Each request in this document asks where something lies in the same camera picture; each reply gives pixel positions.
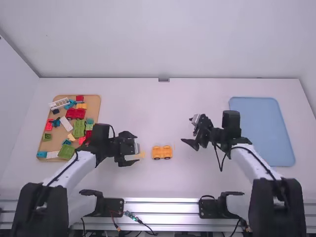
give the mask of yellow lego brick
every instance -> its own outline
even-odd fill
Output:
[[[86,103],[82,103],[82,104],[77,104],[76,105],[76,109],[87,109],[87,104]]]
[[[74,136],[73,136],[71,133],[69,133],[67,137],[68,137],[68,139],[69,139],[70,141],[72,141],[72,142],[75,141],[75,138],[74,138]]]

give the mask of white lego brick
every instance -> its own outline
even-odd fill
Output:
[[[59,153],[59,151],[47,152],[46,158],[47,158],[47,159],[50,159],[50,158],[57,158],[57,157],[58,157],[58,153]]]
[[[51,103],[49,103],[48,105],[49,105],[49,107],[50,107],[51,110],[56,110],[56,109],[58,109],[58,108],[60,108],[60,107],[63,107],[63,106],[65,106],[65,105],[68,105],[68,104],[70,104],[70,101],[69,101],[69,99],[66,97],[66,98],[63,98],[63,99],[60,99],[60,100],[56,100],[56,101],[54,101],[54,102],[51,102]]]
[[[59,119],[59,121],[61,122],[61,124],[64,126],[64,128],[67,130],[67,132],[73,130],[74,128],[71,126],[71,124],[69,123],[68,119],[66,119],[65,116],[61,117]]]

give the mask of metal frame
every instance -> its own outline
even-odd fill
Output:
[[[135,213],[154,231],[207,231],[232,232],[235,219],[200,219],[198,198],[124,198],[124,210]],[[10,229],[17,200],[0,200],[0,229]],[[305,203],[305,216],[308,233],[316,233],[316,203]],[[111,218],[84,217],[87,230],[115,230]],[[146,227],[123,216],[115,218],[122,230],[146,230]],[[82,222],[73,225],[73,229],[82,230]]]

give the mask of red lego brick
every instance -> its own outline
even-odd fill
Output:
[[[53,119],[50,118],[50,119],[47,120],[46,126],[45,126],[45,131],[51,131],[51,130],[53,129],[53,125],[52,125],[52,123],[49,122],[49,121],[52,121],[52,122],[53,122]]]
[[[85,109],[76,109],[76,119],[84,119],[85,116]]]
[[[92,130],[88,130],[88,131],[85,132],[86,139],[90,138],[91,135],[92,135]]]
[[[83,99],[84,99],[83,95],[77,95],[76,96],[76,101],[77,102],[81,102],[81,101],[83,102]]]
[[[80,137],[80,138],[78,139],[79,145],[81,146],[84,141],[85,141],[85,137]]]
[[[65,115],[66,119],[72,120],[76,118],[76,110],[74,108],[69,108]]]

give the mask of green lego brick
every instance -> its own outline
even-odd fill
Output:
[[[85,130],[86,131],[89,131],[89,130],[92,130],[93,129],[93,124],[87,124],[86,126],[85,126]]]
[[[42,137],[42,141],[47,142],[52,139],[52,135],[50,133],[44,133]]]
[[[64,144],[58,153],[58,157],[66,159],[66,160],[70,160],[71,157],[73,157],[74,153],[75,153],[74,147]]]
[[[73,136],[75,138],[84,137],[85,121],[77,120],[74,122]]]

